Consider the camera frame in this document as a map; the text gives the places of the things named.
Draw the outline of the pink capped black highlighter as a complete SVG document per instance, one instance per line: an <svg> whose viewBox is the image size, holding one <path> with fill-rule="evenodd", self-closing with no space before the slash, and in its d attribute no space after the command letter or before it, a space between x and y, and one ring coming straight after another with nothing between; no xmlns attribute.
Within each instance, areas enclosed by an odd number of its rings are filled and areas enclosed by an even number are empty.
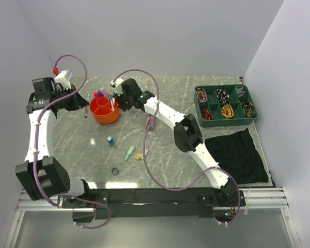
<svg viewBox="0 0 310 248"><path fill-rule="evenodd" d="M94 96L94 98L96 98L96 99L100 98L100 96L99 96L96 92L93 93L93 96Z"/></svg>

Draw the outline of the purple capped black highlighter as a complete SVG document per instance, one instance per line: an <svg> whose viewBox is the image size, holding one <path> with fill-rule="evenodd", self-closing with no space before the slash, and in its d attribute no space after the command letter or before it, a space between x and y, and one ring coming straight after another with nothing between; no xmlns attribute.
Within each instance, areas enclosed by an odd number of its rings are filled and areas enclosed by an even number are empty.
<svg viewBox="0 0 310 248"><path fill-rule="evenodd" d="M97 91L97 95L99 96L99 97L103 97L104 95L103 95L103 93L99 90L99 91Z"/></svg>

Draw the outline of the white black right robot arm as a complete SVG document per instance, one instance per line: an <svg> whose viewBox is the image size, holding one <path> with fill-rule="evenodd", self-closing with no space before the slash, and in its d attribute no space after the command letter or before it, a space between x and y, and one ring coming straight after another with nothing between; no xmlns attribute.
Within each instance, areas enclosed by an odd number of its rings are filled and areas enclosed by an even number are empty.
<svg viewBox="0 0 310 248"><path fill-rule="evenodd" d="M227 206L235 202L241 206L241 194L233 176L219 167L218 162L206 148L199 125L192 114L185 115L159 100L149 91L143 92L135 79L123 80L116 78L111 81L114 88L114 98L119 107L125 112L134 107L153 115L166 125L174 134L176 147L190 155L206 175L211 186L217 191L217 202Z"/></svg>

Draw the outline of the blue white pen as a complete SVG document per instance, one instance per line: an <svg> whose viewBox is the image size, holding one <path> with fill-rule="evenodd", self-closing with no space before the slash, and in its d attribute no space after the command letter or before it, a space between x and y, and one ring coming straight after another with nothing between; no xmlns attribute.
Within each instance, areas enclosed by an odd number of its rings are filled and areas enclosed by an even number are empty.
<svg viewBox="0 0 310 248"><path fill-rule="evenodd" d="M88 117L88 109L89 109L89 100L90 100L90 94L87 94L87 105L85 106L85 112L84 112L84 117L87 118Z"/></svg>

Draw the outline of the light purple highlighter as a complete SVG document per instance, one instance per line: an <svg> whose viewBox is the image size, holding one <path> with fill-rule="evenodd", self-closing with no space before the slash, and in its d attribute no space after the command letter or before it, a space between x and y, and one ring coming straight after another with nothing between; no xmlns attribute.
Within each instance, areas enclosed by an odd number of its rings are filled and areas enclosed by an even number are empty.
<svg viewBox="0 0 310 248"><path fill-rule="evenodd" d="M100 91L101 91L101 93L105 96L105 97L107 97L108 96L108 93L107 93L107 91L105 90L105 88L101 88L100 89Z"/></svg>

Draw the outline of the blue capped white marker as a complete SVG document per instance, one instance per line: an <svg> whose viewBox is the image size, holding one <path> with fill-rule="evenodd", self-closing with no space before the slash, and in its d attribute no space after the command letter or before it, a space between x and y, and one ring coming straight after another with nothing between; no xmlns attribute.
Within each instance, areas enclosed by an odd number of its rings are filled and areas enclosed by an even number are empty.
<svg viewBox="0 0 310 248"><path fill-rule="evenodd" d="M111 109L112 109L112 111L114 111L112 98L113 98L113 96L109 95L109 101L110 101L110 104L111 104Z"/></svg>

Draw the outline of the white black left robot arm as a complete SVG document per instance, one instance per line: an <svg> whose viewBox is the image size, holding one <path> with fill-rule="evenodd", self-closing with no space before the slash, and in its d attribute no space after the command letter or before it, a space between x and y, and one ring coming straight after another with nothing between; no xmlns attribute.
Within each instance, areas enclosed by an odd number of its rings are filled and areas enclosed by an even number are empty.
<svg viewBox="0 0 310 248"><path fill-rule="evenodd" d="M74 196L74 201L86 208L93 201L87 182L71 178L54 158L54 126L59 110L76 111L87 107L89 103L80 94L75 94L43 111L49 103L75 90L70 78L70 73L65 70L55 78L44 77L32 81L34 92L26 106L30 122L29 148L24 163L16 166L15 174L32 200L43 198L40 192L42 188L48 197Z"/></svg>

